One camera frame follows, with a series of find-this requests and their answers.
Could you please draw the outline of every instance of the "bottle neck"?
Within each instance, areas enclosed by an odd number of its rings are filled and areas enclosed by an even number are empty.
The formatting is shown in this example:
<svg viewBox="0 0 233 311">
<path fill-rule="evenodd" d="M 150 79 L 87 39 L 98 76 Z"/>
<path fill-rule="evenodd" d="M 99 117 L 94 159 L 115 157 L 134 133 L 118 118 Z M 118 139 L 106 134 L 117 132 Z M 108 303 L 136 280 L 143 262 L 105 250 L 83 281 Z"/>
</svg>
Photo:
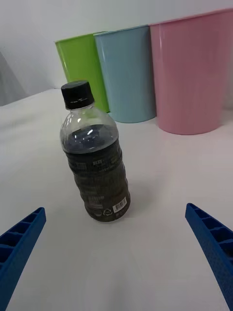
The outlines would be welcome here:
<svg viewBox="0 0 233 311">
<path fill-rule="evenodd" d="M 89 106 L 85 106 L 85 107 L 82 107 L 82 108 L 77 108 L 77 109 L 69 109 L 70 113 L 72 114 L 78 114 L 78 113 L 82 113 L 82 111 L 86 110 L 86 109 L 91 109 L 94 107 L 94 103 L 92 103 L 91 105 Z"/>
</svg>

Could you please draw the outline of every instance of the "white table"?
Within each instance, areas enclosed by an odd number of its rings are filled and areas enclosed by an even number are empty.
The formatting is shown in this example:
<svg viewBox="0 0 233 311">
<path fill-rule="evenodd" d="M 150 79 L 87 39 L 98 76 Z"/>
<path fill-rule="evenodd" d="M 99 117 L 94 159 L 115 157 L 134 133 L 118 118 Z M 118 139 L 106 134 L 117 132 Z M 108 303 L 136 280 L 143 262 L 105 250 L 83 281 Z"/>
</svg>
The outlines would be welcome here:
<svg viewBox="0 0 233 311">
<path fill-rule="evenodd" d="M 226 311 L 184 214 L 192 202 L 233 228 L 233 113 L 204 135 L 156 119 L 118 123 L 132 203 L 86 213 L 59 141 L 60 90 L 0 108 L 0 234 L 40 206 L 47 223 L 8 311 Z"/>
</svg>

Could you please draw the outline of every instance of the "black bottle cap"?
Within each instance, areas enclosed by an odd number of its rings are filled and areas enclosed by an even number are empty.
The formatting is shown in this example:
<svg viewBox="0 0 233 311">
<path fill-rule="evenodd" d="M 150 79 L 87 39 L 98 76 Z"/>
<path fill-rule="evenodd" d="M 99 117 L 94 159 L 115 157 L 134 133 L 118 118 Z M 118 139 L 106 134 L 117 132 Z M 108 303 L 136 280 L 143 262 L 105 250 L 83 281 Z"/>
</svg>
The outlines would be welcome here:
<svg viewBox="0 0 233 311">
<path fill-rule="evenodd" d="M 91 105 L 94 97 L 88 81 L 69 82 L 61 87 L 66 109 L 78 109 Z"/>
</svg>

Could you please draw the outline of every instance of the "bottle shoulder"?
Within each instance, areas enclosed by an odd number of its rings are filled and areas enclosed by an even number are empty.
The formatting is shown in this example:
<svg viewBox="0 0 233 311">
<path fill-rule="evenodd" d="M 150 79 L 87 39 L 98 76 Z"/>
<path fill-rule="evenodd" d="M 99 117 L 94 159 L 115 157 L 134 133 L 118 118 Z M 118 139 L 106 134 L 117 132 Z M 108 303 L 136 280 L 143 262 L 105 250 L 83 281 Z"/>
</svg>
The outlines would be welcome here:
<svg viewBox="0 0 233 311">
<path fill-rule="evenodd" d="M 92 153 L 108 147 L 118 139 L 114 120 L 97 108 L 71 111 L 62 124 L 61 144 L 65 152 Z"/>
</svg>

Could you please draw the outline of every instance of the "light blue bin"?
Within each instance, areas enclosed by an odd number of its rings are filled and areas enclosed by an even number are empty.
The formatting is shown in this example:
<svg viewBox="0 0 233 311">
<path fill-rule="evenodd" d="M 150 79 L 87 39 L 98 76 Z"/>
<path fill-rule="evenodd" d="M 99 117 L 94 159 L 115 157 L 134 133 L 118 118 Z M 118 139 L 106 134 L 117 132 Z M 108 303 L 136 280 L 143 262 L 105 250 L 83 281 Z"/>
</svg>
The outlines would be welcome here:
<svg viewBox="0 0 233 311">
<path fill-rule="evenodd" d="M 113 119 L 135 123 L 154 118 L 149 27 L 96 34 L 95 40 Z"/>
</svg>

